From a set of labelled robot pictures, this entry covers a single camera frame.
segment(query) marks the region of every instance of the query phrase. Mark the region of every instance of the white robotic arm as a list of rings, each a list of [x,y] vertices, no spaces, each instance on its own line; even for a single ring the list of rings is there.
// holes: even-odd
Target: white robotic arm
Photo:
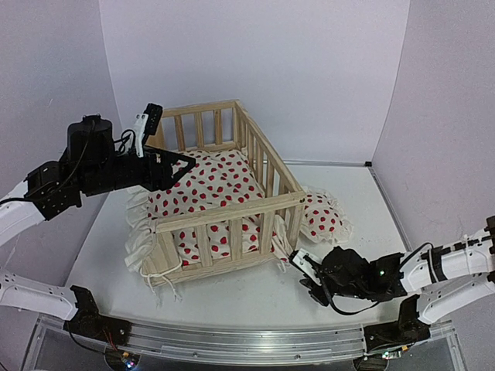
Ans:
[[[380,339],[410,345],[427,339],[429,325],[441,317],[495,293],[495,216],[486,223],[486,228],[461,241],[440,247],[425,243],[413,253],[396,253],[371,262],[340,247],[323,259],[298,250],[289,260],[305,274],[301,283],[309,288],[311,297],[341,315],[356,312],[338,309],[334,295],[371,300],[373,306],[408,296],[396,322],[367,326],[364,331],[368,351],[382,349],[384,341]],[[439,282],[446,284],[432,286]]]

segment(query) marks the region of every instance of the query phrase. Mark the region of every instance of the robotic arm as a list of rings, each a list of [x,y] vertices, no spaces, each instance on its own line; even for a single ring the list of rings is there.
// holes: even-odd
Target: robotic arm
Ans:
[[[425,243],[409,254],[396,253],[368,262],[352,249],[334,248],[324,259],[308,251],[295,251],[292,265],[304,273],[301,284],[323,306],[333,296],[373,301],[372,306],[409,296],[401,303],[396,322],[364,328],[367,352],[386,345],[411,345],[429,338],[429,326],[475,300],[495,293],[495,216],[486,228],[461,241],[434,247]],[[432,284],[450,281],[440,289]]]
[[[81,207],[81,193],[93,196],[131,186],[143,186],[148,191],[172,188],[196,160],[145,146],[161,118],[162,107],[148,104],[138,115],[134,130],[124,131],[117,141],[112,138],[112,123],[98,115],[71,124],[60,160],[36,168],[0,200],[0,246],[71,206]],[[178,161],[186,165],[174,173],[172,165]],[[125,343],[130,326],[127,321],[99,315],[92,294],[85,288],[59,288],[5,269],[0,269],[0,305],[54,315],[66,320],[66,329],[71,332],[102,341],[107,341],[101,332],[105,328],[117,345]]]

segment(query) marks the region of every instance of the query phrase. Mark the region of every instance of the toy bed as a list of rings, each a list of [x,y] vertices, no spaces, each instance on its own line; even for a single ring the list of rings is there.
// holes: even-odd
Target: toy bed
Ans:
[[[306,193],[240,101],[164,110],[147,145],[195,157],[196,167],[168,191],[131,191],[131,271],[160,285],[293,251]]]

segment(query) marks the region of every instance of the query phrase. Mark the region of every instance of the black mount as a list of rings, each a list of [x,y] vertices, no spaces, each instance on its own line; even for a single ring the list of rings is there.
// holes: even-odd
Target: black mount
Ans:
[[[65,331],[108,342],[106,332],[110,334],[111,340],[115,345],[127,344],[129,333],[131,332],[131,323],[129,321],[100,315],[91,291],[86,288],[72,286],[70,290],[76,295],[78,311],[70,321],[63,323]]]

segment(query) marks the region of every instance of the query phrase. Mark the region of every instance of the white string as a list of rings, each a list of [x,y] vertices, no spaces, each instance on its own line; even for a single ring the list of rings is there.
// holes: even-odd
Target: white string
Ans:
[[[139,269],[139,274],[141,275],[141,277],[144,277],[146,278],[146,281],[148,283],[148,286],[150,288],[150,290],[152,291],[152,293],[158,297],[158,295],[156,294],[155,292],[155,289],[153,288],[152,286],[152,282],[151,282],[151,278],[162,278],[167,284],[170,285],[170,287],[172,288],[172,292],[173,292],[173,300],[174,301],[177,301],[177,299],[179,299],[179,301],[182,301],[182,297],[180,296],[180,294],[177,292],[176,290],[176,287],[173,285],[173,283],[170,281],[170,279],[168,279],[166,277],[167,274],[170,274],[172,273],[173,271],[177,271],[179,268],[181,268],[181,266],[183,265],[183,260],[179,257],[179,264],[177,264],[177,266],[175,266],[174,268],[172,269],[169,269],[168,271],[165,271],[165,272],[162,272],[162,273],[150,273],[150,274],[143,274],[142,273],[142,267]]]

